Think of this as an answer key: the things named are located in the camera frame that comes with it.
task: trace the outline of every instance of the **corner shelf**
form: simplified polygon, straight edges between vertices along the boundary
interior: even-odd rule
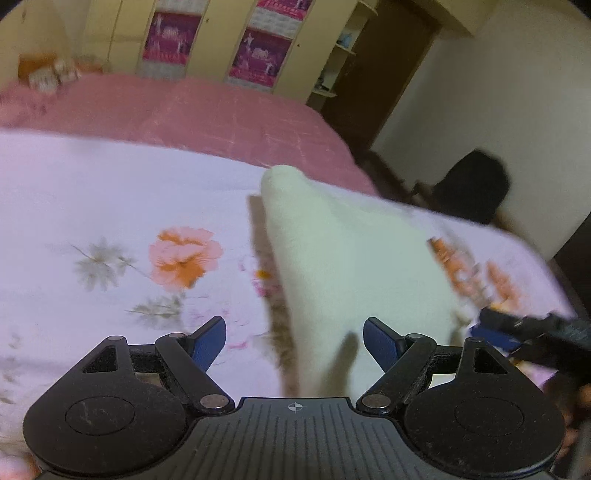
[[[339,43],[335,44],[335,47],[347,52],[349,55],[357,55],[353,50],[351,50],[350,48],[344,47]]]
[[[318,88],[315,88],[314,90],[312,90],[312,93],[315,93],[316,95],[320,95],[322,97],[327,97],[327,98],[336,97],[336,93],[331,92],[330,90],[320,90]]]
[[[378,15],[378,11],[374,7],[372,7],[369,3],[367,3],[363,0],[358,0],[357,4],[364,7],[370,14]]]

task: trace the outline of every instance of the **folded fabric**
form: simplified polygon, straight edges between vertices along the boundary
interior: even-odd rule
[[[457,297],[425,242],[389,202],[340,199],[293,167],[262,179],[267,233],[291,314],[300,396],[355,401],[382,374],[365,350],[377,317],[448,343]]]

